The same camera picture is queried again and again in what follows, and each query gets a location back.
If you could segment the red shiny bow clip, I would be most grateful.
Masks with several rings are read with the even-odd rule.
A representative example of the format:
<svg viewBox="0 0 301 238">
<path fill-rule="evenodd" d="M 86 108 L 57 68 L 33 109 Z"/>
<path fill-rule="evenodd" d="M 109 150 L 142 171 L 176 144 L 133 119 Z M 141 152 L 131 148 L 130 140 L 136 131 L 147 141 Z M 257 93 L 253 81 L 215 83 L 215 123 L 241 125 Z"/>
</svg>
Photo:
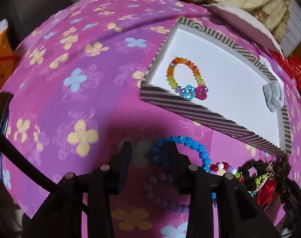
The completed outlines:
<svg viewBox="0 0 301 238">
<path fill-rule="evenodd" d="M 273 201 L 277 181 L 269 179 L 256 194 L 256 202 L 265 210 Z"/>
</svg>

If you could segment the grey fluffy scrunchie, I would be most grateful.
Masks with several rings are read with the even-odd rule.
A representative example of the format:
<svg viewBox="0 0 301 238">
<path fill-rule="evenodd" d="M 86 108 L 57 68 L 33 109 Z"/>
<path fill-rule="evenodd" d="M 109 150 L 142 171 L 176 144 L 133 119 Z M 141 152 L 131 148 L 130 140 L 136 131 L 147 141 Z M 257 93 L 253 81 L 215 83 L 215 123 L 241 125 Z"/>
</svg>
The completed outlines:
<svg viewBox="0 0 301 238">
<path fill-rule="evenodd" d="M 270 112 L 277 112 L 284 107 L 284 90 L 278 81 L 269 82 L 262 89 Z"/>
</svg>

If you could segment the striped cardboard tray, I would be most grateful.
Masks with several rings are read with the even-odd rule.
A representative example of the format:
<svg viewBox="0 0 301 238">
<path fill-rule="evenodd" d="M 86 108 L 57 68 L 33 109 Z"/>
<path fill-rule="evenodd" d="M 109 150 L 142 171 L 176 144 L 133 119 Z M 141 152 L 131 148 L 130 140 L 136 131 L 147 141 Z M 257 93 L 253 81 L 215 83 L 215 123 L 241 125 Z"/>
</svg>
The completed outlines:
<svg viewBox="0 0 301 238">
<path fill-rule="evenodd" d="M 286 107 L 270 112 L 263 86 L 278 81 L 225 35 L 181 17 L 142 81 L 141 98 L 273 156 L 291 154 Z"/>
</svg>

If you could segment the black scrunchie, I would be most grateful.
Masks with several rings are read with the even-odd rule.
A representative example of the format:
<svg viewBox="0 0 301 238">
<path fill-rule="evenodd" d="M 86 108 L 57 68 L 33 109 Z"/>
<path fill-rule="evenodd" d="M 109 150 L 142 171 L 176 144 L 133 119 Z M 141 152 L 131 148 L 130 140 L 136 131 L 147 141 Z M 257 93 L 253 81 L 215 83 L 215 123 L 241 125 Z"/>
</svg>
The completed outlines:
<svg viewBox="0 0 301 238">
<path fill-rule="evenodd" d="M 250 174 L 249 170 L 254 168 L 256 170 L 256 174 Z M 239 173 L 243 177 L 243 183 L 248 192 L 254 192 L 257 188 L 256 178 L 265 173 L 265 163 L 263 160 L 254 160 L 251 159 L 246 161 L 241 167 L 238 168 Z"/>
</svg>

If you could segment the white pink pillow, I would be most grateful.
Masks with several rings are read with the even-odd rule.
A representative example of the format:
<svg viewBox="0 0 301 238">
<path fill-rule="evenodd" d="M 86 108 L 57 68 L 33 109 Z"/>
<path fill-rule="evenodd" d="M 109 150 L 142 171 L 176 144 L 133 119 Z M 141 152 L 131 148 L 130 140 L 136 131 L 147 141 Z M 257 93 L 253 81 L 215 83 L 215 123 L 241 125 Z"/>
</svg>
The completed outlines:
<svg viewBox="0 0 301 238">
<path fill-rule="evenodd" d="M 271 32 L 259 20 L 243 9 L 228 3 L 213 3 L 206 5 L 205 8 L 222 18 L 255 43 L 271 51 L 283 54 Z"/>
</svg>

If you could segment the red shopping bag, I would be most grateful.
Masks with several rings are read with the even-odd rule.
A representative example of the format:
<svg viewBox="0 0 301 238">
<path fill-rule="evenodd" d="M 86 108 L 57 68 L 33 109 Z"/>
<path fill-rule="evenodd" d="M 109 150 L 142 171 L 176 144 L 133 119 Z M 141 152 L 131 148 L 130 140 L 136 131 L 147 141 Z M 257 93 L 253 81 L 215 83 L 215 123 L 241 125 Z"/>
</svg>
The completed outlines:
<svg viewBox="0 0 301 238">
<path fill-rule="evenodd" d="M 271 50 L 269 52 L 287 75 L 296 81 L 297 90 L 301 90 L 301 61 L 299 57 L 292 55 L 290 58 L 286 58 L 278 52 Z"/>
</svg>

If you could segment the leopard print bow scrunchie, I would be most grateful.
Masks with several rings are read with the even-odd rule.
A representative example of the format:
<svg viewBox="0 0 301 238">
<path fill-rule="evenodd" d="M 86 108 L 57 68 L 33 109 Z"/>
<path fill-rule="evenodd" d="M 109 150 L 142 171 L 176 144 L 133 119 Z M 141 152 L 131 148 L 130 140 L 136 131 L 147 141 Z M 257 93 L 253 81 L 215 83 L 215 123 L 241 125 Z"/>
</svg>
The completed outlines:
<svg viewBox="0 0 301 238">
<path fill-rule="evenodd" d="M 270 179 L 275 181 L 285 180 L 291 171 L 291 165 L 289 163 L 289 156 L 282 156 L 276 159 L 273 163 L 273 171 L 270 175 Z"/>
</svg>

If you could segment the pink floral bedsheet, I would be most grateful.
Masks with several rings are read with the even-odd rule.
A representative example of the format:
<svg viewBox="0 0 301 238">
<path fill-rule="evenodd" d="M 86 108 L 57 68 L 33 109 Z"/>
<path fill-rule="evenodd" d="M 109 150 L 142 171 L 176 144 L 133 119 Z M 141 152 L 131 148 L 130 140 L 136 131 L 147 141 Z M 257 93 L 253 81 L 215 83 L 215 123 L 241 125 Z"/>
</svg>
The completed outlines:
<svg viewBox="0 0 301 238">
<path fill-rule="evenodd" d="M 200 123 L 144 102 L 140 87 L 177 19 L 204 24 L 271 64 L 284 82 L 291 123 L 289 177 L 301 187 L 301 99 L 283 69 L 249 38 L 207 9 L 176 0 L 80 0 L 36 28 L 19 46 L 6 137 L 54 182 L 92 172 L 131 141 L 129 177 L 111 198 L 116 237 L 185 237 L 188 215 L 153 205 L 143 186 L 160 168 L 149 159 L 156 139 L 189 136 L 213 163 L 237 168 L 270 156 Z"/>
</svg>

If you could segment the orange plastic basket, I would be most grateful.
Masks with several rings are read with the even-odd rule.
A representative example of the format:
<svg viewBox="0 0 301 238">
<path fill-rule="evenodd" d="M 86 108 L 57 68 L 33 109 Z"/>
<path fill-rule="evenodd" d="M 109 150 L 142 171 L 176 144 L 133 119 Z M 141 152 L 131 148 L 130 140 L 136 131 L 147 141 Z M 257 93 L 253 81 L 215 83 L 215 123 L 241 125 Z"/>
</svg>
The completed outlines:
<svg viewBox="0 0 301 238">
<path fill-rule="evenodd" d="M 0 21 L 0 91 L 17 65 L 18 56 L 13 53 L 7 37 L 8 21 Z"/>
</svg>

